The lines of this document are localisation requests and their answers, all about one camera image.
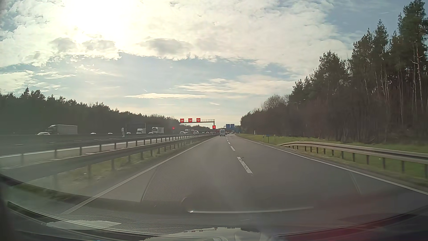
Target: guardrail post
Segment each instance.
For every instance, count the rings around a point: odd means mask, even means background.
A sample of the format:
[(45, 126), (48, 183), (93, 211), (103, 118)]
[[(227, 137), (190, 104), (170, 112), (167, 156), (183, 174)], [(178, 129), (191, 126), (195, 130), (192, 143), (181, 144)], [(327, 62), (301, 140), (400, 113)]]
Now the guardrail post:
[(24, 165), (24, 153), (21, 153), (21, 166)]
[(88, 180), (92, 180), (92, 165), (88, 165)]

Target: grass verge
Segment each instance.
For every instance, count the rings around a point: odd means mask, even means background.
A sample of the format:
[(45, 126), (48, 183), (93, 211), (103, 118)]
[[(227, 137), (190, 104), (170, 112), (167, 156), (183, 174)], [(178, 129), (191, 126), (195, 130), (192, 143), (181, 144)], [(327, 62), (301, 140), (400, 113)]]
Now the grass verge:
[(56, 184), (52, 176), (29, 181), (28, 184), (65, 193), (80, 193), (80, 190), (100, 184), (109, 178), (117, 178), (127, 173), (134, 172), (136, 169), (140, 170), (147, 166), (152, 166), (198, 143), (200, 143), (200, 141), (186, 143), (186, 145), (180, 145), (180, 147), (176, 145), (175, 149), (174, 146), (168, 146), (166, 151), (164, 148), (160, 148), (159, 154), (158, 149), (154, 149), (152, 152), (153, 156), (151, 156), (150, 151), (145, 151), (143, 153), (143, 159), (140, 154), (131, 155), (130, 158), (128, 156), (117, 158), (114, 160), (114, 169), (112, 168), (111, 160), (92, 164), (90, 168), (92, 175), (89, 175), (87, 166), (59, 173), (56, 177)]
[[(267, 144), (267, 140), (263, 141), (263, 138), (261, 135), (239, 134), (238, 136), (249, 140), (265, 142)], [(327, 140), (320, 140), (316, 138), (301, 138), (301, 137), (276, 137), (276, 138), (269, 137), (269, 144), (278, 145), (281, 143), (295, 142), (299, 140), (340, 144), (340, 142), (330, 142)], [(395, 145), (383, 145), (383, 144), (367, 145), (362, 143), (351, 143), (351, 144), (347, 143), (347, 145), (368, 146), (368, 147), (376, 147), (376, 148), (391, 149), (391, 150), (394, 150), (392, 147), (395, 146)], [(340, 151), (332, 152), (331, 149), (325, 149), (325, 154), (324, 154), (323, 148), (319, 148), (317, 153), (316, 148), (312, 148), (312, 152), (311, 152), (310, 147), (307, 147), (305, 151), (305, 147), (303, 145), (299, 145), (298, 149), (297, 147), (295, 147), (295, 149), (286, 148), (286, 147), (280, 147), (280, 148), (287, 151), (296, 152), (304, 156), (317, 157), (317, 158), (320, 158), (321, 160), (326, 160), (334, 163), (340, 163), (347, 166), (352, 166), (358, 169), (374, 172), (380, 175), (385, 175), (394, 179), (410, 182), (418, 186), (428, 187), (428, 180), (425, 178), (424, 164), (404, 162), (404, 173), (402, 173), (400, 160), (386, 158), (385, 169), (384, 169), (383, 161), (382, 161), (382, 158), (380, 157), (370, 156), (369, 164), (367, 165), (366, 155), (362, 155), (362, 154), (355, 154), (355, 162), (354, 162), (352, 160), (352, 153), (349, 153), (349, 152), (344, 152), (343, 159), (342, 159), (342, 153)], [(419, 152), (422, 152), (424, 150), (427, 151), (426, 148), (427, 147), (419, 147), (419, 146), (413, 146), (413, 145), (401, 145), (402, 151), (416, 152), (415, 150), (419, 150)]]

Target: guardrail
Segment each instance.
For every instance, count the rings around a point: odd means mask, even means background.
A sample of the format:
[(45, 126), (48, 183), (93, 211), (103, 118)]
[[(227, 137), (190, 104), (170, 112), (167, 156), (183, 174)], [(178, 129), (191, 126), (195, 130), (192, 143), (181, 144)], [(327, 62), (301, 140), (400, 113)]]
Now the guardrail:
[(87, 174), (88, 179), (91, 179), (92, 172), (91, 172), (91, 165), (97, 164), (105, 161), (111, 160), (112, 162), (112, 169), (114, 169), (114, 159), (120, 158), (120, 157), (126, 157), (128, 156), (128, 160), (131, 160), (131, 155), (140, 153), (140, 158), (144, 159), (143, 152), (150, 151), (150, 155), (153, 156), (153, 150), (158, 150), (158, 154), (161, 151), (161, 148), (164, 148), (164, 151), (166, 151), (166, 148), (169, 146), (170, 150), (175, 149), (176, 145), (178, 147), (180, 144), (185, 144), (186, 142), (194, 142), (202, 139), (208, 139), (212, 138), (215, 135), (194, 135), (194, 137), (186, 138), (186, 139), (178, 139), (168, 142), (162, 142), (162, 143), (154, 143), (149, 145), (140, 145), (136, 147), (129, 147), (129, 148), (123, 148), (123, 149), (117, 149), (117, 150), (110, 150), (110, 151), (103, 151), (99, 153), (94, 154), (87, 154), (83, 156), (77, 156), (77, 157), (69, 157), (69, 158), (63, 158), (58, 160), (52, 160), (52, 161), (46, 161), (42, 163), (34, 163), (26, 166), (19, 166), (19, 167), (13, 167), (13, 168), (3, 168), (1, 169), (1, 172), (3, 175), (8, 176), (9, 178), (21, 181), (21, 182), (28, 182), (31, 180), (43, 178), (52, 176), (54, 179), (54, 182), (57, 182), (56, 175), (58, 173), (71, 171), (77, 168), (82, 168), (87, 166)]
[(428, 178), (428, 154), (418, 153), (418, 152), (409, 152), (409, 151), (397, 151), (381, 148), (372, 148), (372, 147), (363, 147), (363, 146), (353, 146), (353, 145), (344, 145), (344, 144), (334, 144), (334, 143), (324, 143), (324, 142), (287, 142), (279, 144), (281, 146), (293, 148), (296, 147), (299, 149), (299, 146), (303, 146), (305, 151), (307, 147), (316, 148), (316, 153), (319, 153), (319, 148), (323, 149), (323, 153), (326, 153), (326, 149), (331, 150), (332, 156), (334, 156), (334, 151), (341, 152), (341, 158), (344, 159), (344, 152), (352, 153), (352, 161), (355, 162), (355, 154), (362, 154), (366, 156), (366, 163), (369, 165), (370, 156), (381, 157), (383, 169), (386, 169), (385, 159), (394, 159), (401, 161), (401, 172), (405, 172), (405, 162), (411, 163), (420, 163), (424, 165), (425, 178)]
[(90, 141), (73, 141), (73, 142), (49, 142), (49, 143), (31, 143), (27, 145), (2, 145), (0, 147), (0, 155), (12, 155), (12, 154), (21, 154), (22, 160), (24, 158), (25, 153), (32, 153), (32, 152), (38, 152), (38, 151), (55, 151), (55, 158), (56, 158), (56, 151), (59, 149), (68, 149), (68, 148), (80, 148), (80, 154), (82, 154), (82, 148), (85, 146), (101, 146), (105, 144), (115, 144), (116, 143), (125, 143), (126, 146), (128, 146), (129, 142), (138, 142), (138, 141), (144, 141), (144, 144), (146, 144), (146, 140), (150, 140), (150, 144), (152, 143), (152, 139), (160, 139), (162, 141), (163, 139), (169, 139), (171, 138), (187, 138), (189, 136), (193, 135), (169, 135), (169, 136), (158, 136), (158, 135), (148, 135), (148, 136), (141, 136), (141, 137), (133, 137), (133, 138), (110, 138), (110, 139), (93, 139)]

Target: windshield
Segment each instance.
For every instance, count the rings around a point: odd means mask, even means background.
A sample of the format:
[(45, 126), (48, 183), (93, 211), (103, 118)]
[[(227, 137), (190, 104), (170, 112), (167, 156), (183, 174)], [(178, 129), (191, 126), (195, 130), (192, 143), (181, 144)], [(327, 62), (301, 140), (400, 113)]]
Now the windshield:
[(424, 232), (425, 3), (0, 0), (7, 229)]

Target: traffic lane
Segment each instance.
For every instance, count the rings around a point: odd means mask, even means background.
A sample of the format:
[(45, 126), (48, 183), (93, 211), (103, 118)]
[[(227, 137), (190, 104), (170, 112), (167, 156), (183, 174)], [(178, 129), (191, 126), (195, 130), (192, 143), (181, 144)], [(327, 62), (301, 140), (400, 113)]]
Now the traffic lane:
[(253, 192), (247, 185), (251, 175), (224, 137), (211, 138), (137, 178), (141, 181), (125, 183), (102, 197), (126, 200), (129, 192), (140, 192), (143, 204), (183, 202), (188, 211), (252, 209)]
[(404, 213), (425, 205), (428, 195), (381, 180), (229, 136), (237, 154), (253, 172), (255, 194), (266, 204), (348, 205)]
[[(165, 141), (165, 138), (154, 138), (154, 139), (148, 139), (145, 142), (143, 140), (138, 141), (138, 145), (148, 145), (150, 143), (159, 143)], [(135, 141), (128, 142), (129, 147), (135, 146)], [(120, 148), (126, 148), (126, 142), (118, 142), (116, 143), (116, 149)], [(101, 151), (108, 151), (114, 149), (114, 143), (113, 144), (104, 144), (101, 145)], [(82, 147), (82, 154), (90, 154), (90, 153), (96, 153), (100, 151), (99, 145), (93, 145), (93, 146), (85, 146)], [(68, 148), (68, 149), (60, 149), (56, 151), (56, 158), (66, 158), (66, 157), (75, 157), (80, 154), (80, 148)], [(40, 152), (34, 152), (34, 153), (25, 153), (23, 156), (20, 154), (15, 155), (7, 155), (0, 157), (0, 167), (11, 167), (11, 166), (19, 166), (23, 162), (24, 165), (28, 165), (34, 162), (40, 162), (45, 160), (51, 160), (55, 158), (55, 152), (52, 151), (40, 151)]]

